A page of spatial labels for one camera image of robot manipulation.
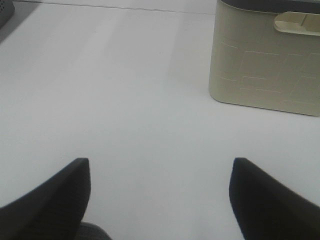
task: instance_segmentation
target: white surface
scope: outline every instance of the white surface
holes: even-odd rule
[[[17,2],[0,30],[0,206],[77,157],[91,165],[84,220],[114,240],[242,239],[234,157],[320,205],[320,118],[213,100],[213,26]]]
[[[127,9],[214,14],[217,0],[19,0],[25,2],[88,5]]]

